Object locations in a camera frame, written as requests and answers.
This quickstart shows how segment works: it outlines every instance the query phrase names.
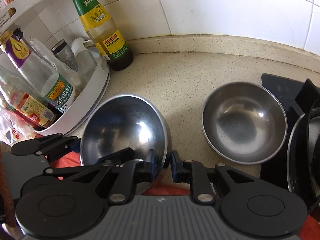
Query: metal bowl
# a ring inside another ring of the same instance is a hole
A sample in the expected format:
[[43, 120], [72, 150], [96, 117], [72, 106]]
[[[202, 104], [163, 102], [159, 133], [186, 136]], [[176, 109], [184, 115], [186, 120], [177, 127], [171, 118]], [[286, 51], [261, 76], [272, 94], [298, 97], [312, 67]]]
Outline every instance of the metal bowl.
[[[134, 159], [143, 160], [153, 149], [157, 176], [172, 150], [170, 130], [162, 114], [145, 98], [130, 94], [109, 98], [93, 112], [81, 139], [81, 164], [95, 164], [127, 147], [134, 150]], [[142, 193], [149, 186], [140, 183], [137, 192]]]
[[287, 134], [287, 118], [278, 99], [247, 82], [229, 83], [213, 91], [204, 103], [201, 124], [218, 154], [247, 165], [274, 157]]

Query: purple label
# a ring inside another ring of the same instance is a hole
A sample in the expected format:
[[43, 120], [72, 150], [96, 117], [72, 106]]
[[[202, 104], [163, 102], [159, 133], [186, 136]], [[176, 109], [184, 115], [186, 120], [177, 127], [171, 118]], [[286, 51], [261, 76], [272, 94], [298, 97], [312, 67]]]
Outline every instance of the purple label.
[[8, 55], [16, 68], [21, 68], [30, 55], [29, 49], [16, 36], [12, 35], [5, 43], [4, 53]]

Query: yellow drop-shaped logo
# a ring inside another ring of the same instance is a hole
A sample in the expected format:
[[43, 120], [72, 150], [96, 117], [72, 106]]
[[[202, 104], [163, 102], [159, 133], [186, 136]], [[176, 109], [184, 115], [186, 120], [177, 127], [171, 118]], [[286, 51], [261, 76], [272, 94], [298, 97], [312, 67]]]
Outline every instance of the yellow drop-shaped logo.
[[12, 50], [18, 59], [25, 59], [29, 56], [30, 51], [24, 44], [12, 37], [9, 39], [12, 44]]

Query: white plastic tray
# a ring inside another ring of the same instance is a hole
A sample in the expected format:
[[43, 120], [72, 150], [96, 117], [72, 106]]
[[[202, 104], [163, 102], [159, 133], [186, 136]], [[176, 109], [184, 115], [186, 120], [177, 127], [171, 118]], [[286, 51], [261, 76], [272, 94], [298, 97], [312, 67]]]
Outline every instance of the white plastic tray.
[[14, 23], [21, 29], [24, 29], [49, 3], [50, 0], [14, 0], [0, 12], [1, 18], [10, 8], [16, 9], [16, 13], [0, 28], [0, 35]]
[[110, 79], [109, 66], [96, 47], [91, 47], [89, 50], [98, 63], [91, 79], [68, 111], [47, 129], [35, 130], [38, 134], [44, 136], [55, 133], [70, 134], [85, 122], [100, 103]]

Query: barcode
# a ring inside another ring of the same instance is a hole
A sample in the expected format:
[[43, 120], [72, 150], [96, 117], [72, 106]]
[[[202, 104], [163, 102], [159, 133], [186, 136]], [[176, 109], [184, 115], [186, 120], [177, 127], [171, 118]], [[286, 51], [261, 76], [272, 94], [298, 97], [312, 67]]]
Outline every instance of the barcode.
[[45, 118], [48, 118], [50, 121], [54, 118], [54, 114], [52, 112], [49, 112], [48, 110], [45, 110], [43, 113], [43, 116]]

